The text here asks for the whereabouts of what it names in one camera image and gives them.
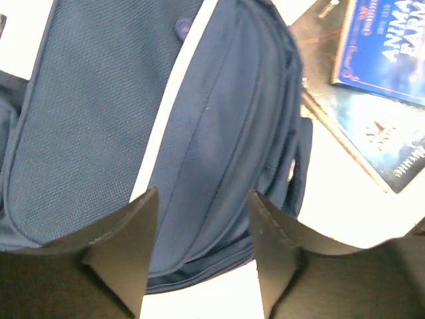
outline white surface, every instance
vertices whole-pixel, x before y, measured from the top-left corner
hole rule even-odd
[[[52,0],[0,0],[7,17],[0,38],[0,70],[31,77]]]
[[[299,220],[343,243],[367,248],[403,236],[423,216],[424,172],[396,195],[384,193],[318,121]]]
[[[145,296],[141,319],[263,318],[255,263],[177,292]]]
[[[315,0],[272,0],[287,25],[294,23]]]

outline backpack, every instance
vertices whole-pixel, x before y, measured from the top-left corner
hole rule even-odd
[[[301,75],[267,0],[56,0],[22,106],[1,100],[1,249],[41,247],[157,187],[147,293],[251,261],[249,189],[301,208]]]

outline seam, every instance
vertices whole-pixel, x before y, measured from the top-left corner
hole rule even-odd
[[[233,258],[235,258],[235,257],[237,257],[237,256],[240,256],[240,255],[242,255],[242,257],[245,257],[245,256],[246,256],[246,253],[249,253],[249,254],[248,254],[248,256],[247,256],[246,258],[248,258],[249,256],[252,256],[252,245],[250,245],[248,248],[244,249],[243,251],[240,251],[240,252],[238,252],[238,253],[236,253],[236,254],[233,254],[233,255],[231,255],[231,256],[229,256],[229,257],[226,257],[224,260],[221,260],[221,261],[219,261],[218,263],[213,264],[212,266],[210,266],[210,267],[208,267],[207,269],[205,269],[205,270],[203,270],[203,271],[199,272],[198,274],[196,274],[195,276],[192,276],[191,278],[188,278],[188,279],[185,279],[185,280],[180,280],[179,282],[173,282],[173,283],[169,283],[169,284],[157,284],[157,285],[155,285],[155,286],[149,287],[149,288],[148,288],[148,290],[153,290],[153,289],[156,289],[156,288],[158,288],[158,287],[168,287],[168,286],[174,286],[174,285],[177,285],[177,284],[184,284],[185,282],[194,281],[194,280],[196,280],[197,278],[199,278],[200,276],[202,276],[204,273],[206,273],[206,272],[210,271],[210,270],[211,270],[211,269],[213,269],[213,268],[216,268],[216,267],[220,266],[221,264],[225,263],[225,262],[226,262],[226,261],[228,261],[229,259],[233,259]]]
[[[236,25],[235,25],[235,30],[237,29],[237,26],[239,25],[239,22],[240,22],[240,15],[238,15],[238,20],[237,20],[237,22],[236,22]],[[222,70],[223,70],[223,68],[224,68],[224,65],[225,65],[225,62],[227,61],[227,58],[228,58],[228,54],[229,54],[229,52],[230,52],[230,48],[233,46],[233,44],[234,44],[234,40],[235,40],[235,35],[236,35],[236,31],[234,32],[234,34],[233,34],[233,38],[232,38],[232,40],[231,40],[231,42],[230,42],[230,44],[229,44],[229,49],[228,49],[228,51],[226,52],[226,54],[225,54],[225,56],[224,56],[224,58],[223,58],[223,62],[222,62],[222,64],[221,64],[221,66],[220,66],[220,71],[217,73],[217,76],[216,76],[216,78],[215,78],[215,80],[214,80],[214,82],[213,82],[213,84],[212,84],[212,86],[211,86],[211,92],[210,92],[210,94],[209,94],[209,98],[208,98],[208,100],[207,100],[207,103],[206,103],[206,107],[202,110],[202,113],[201,113],[201,115],[199,116],[199,118],[198,118],[198,121],[197,121],[197,124],[196,124],[196,126],[195,126],[195,130],[194,130],[194,132],[193,132],[193,134],[192,134],[192,137],[191,137],[191,141],[189,142],[189,145],[187,146],[187,149],[186,149],[186,152],[185,152],[185,156],[184,156],[184,158],[183,158],[183,161],[182,161],[182,165],[180,166],[180,168],[179,168],[179,172],[177,173],[177,177],[176,177],[176,179],[175,179],[175,183],[174,183],[174,186],[173,186],[173,190],[171,191],[171,195],[170,195],[170,198],[169,198],[169,201],[168,201],[168,203],[167,203],[167,206],[166,206],[166,208],[165,208],[165,214],[164,214],[164,217],[162,218],[162,221],[161,221],[161,225],[159,226],[159,228],[158,228],[158,232],[157,232],[157,234],[160,234],[160,231],[162,230],[162,226],[163,226],[163,222],[164,222],[164,220],[167,218],[167,216],[168,216],[168,209],[169,209],[169,206],[170,206],[170,203],[171,203],[171,200],[172,200],[172,198],[173,198],[173,196],[174,196],[174,192],[175,192],[175,189],[176,189],[176,187],[177,187],[177,182],[178,182],[178,180],[179,180],[179,178],[180,178],[180,176],[181,176],[181,171],[182,171],[182,166],[183,166],[183,163],[185,163],[185,161],[186,161],[186,159],[187,159],[187,155],[188,155],[188,151],[189,151],[189,149],[191,148],[191,146],[192,146],[192,144],[193,144],[193,139],[194,139],[194,137],[195,137],[195,135],[196,135],[196,133],[197,133],[197,131],[198,131],[198,129],[199,129],[199,124],[200,124],[200,122],[201,122],[201,120],[203,119],[203,116],[204,116],[204,114],[205,114],[205,111],[206,111],[206,109],[208,108],[208,105],[210,104],[210,101],[211,101],[211,95],[213,94],[213,91],[214,91],[214,88],[215,88],[215,86],[216,86],[216,83],[217,83],[217,81],[218,81],[218,79],[220,78],[220,75],[221,75],[221,73],[222,73]],[[195,236],[195,239],[194,239],[194,241],[193,242],[195,242],[195,240],[196,240],[196,238],[199,236],[199,233],[197,233],[197,235]],[[174,268],[177,268],[181,263],[182,263],[182,260],[183,259],[185,259],[186,258],[186,256],[187,256],[187,254],[189,253],[189,251],[191,250],[191,248],[189,248],[189,250],[185,253],[185,256],[184,257],[182,257],[181,259],[180,259],[180,261],[179,262],[177,262],[176,263],[176,265],[175,266],[173,266],[172,267],[172,269],[174,269]]]
[[[272,166],[269,166],[269,165],[265,165],[264,168],[269,169],[270,171],[278,171],[278,169],[276,167],[272,167]]]
[[[246,8],[246,6],[245,6],[245,9],[248,11],[248,14],[249,15],[251,15],[251,18],[253,19],[253,20],[255,20],[255,21],[257,21],[257,19],[255,19],[255,17],[253,17],[252,16],[252,14],[251,14],[251,11],[249,10],[249,9],[247,9]],[[257,36],[258,36],[258,39],[259,39],[259,42],[261,43],[261,38],[259,37],[259,34],[257,33]],[[258,65],[257,65],[257,68],[258,68],[258,70],[261,70],[262,69],[262,57],[261,57],[261,53],[259,52],[259,55],[258,55]],[[256,81],[256,84],[258,84],[259,83],[259,77],[260,77],[260,72],[257,72],[257,75],[256,75],[256,79],[255,79],[255,81]],[[210,212],[210,210],[211,210],[211,207],[213,206],[213,203],[214,203],[214,199],[215,199],[215,197],[216,197],[216,195],[217,195],[217,193],[218,193],[218,190],[221,188],[221,185],[222,185],[222,183],[223,183],[223,180],[225,179],[225,177],[226,177],[226,173],[227,173],[227,171],[228,171],[228,169],[229,169],[229,167],[231,166],[231,163],[233,162],[233,159],[234,159],[234,154],[235,154],[235,150],[238,148],[238,145],[239,145],[239,142],[240,142],[240,140],[241,140],[241,138],[242,138],[242,135],[244,135],[244,129],[245,129],[245,124],[246,124],[246,119],[249,117],[249,115],[250,115],[250,111],[251,111],[251,109],[252,109],[252,105],[253,105],[253,101],[254,101],[254,97],[255,97],[255,95],[257,94],[257,92],[258,92],[258,89],[257,89],[257,86],[258,85],[254,85],[254,90],[253,90],[253,93],[252,93],[252,95],[251,95],[251,97],[250,97],[250,101],[249,101],[249,111],[246,113],[246,117],[245,117],[245,121],[244,121],[244,125],[242,126],[242,129],[241,129],[241,131],[239,132],[239,135],[238,135],[238,138],[236,139],[236,143],[235,143],[235,147],[233,148],[233,152],[232,152],[232,155],[231,155],[231,157],[230,157],[230,159],[229,159],[229,161],[228,161],[228,163],[227,163],[227,165],[226,165],[226,168],[224,169],[224,173],[223,173],[223,175],[222,175],[222,178],[220,179],[220,181],[219,181],[219,183],[218,183],[218,187],[217,187],[217,189],[216,189],[216,191],[215,191],[215,193],[214,193],[214,197],[213,197],[213,200],[211,200],[210,201],[210,205],[209,205],[209,208],[208,208],[208,213],[207,213],[207,215],[209,214],[209,212]],[[242,205],[239,207],[239,210],[237,210],[237,211],[241,211],[243,208],[244,208],[244,205],[245,205],[245,203],[242,203]],[[205,222],[206,222],[206,220],[207,220],[207,218],[208,218],[208,216],[206,216],[205,217],[205,220],[204,220],[204,223],[203,223],[203,225],[202,225],[202,227],[200,228],[200,230],[199,230],[199,232],[198,232],[198,234],[197,234],[197,237],[196,237],[196,239],[198,239],[199,238],[199,236],[200,236],[200,234],[202,233],[202,230],[205,228]],[[209,250],[211,250],[224,236],[225,236],[225,234],[228,232],[228,230],[234,225],[234,222],[236,221],[238,219],[238,215],[237,214],[234,214],[234,216],[233,216],[233,218],[231,218],[230,219],[230,221],[227,223],[227,227],[225,227],[224,229],[223,229],[223,231],[221,232],[221,234],[219,235],[219,236],[217,236],[216,237],[216,239],[212,242],[212,243],[210,243],[207,247],[205,247],[203,250],[202,250],[202,253],[205,253],[205,252],[207,252],[207,251],[209,251]],[[197,253],[196,255],[195,255],[195,257],[196,258],[199,258],[200,257],[200,255],[201,255],[201,253]]]

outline book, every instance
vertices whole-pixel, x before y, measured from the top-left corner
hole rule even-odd
[[[425,108],[331,85],[349,4],[317,0],[291,26],[304,61],[303,101],[385,191],[399,193],[425,166]]]
[[[424,2],[352,1],[333,82],[425,105]]]

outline navy blue backpack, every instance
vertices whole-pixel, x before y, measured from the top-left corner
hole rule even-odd
[[[157,187],[147,293],[166,292],[253,259],[250,189],[299,213],[312,125],[297,46],[268,0],[56,0],[32,78],[7,75],[3,251]]]

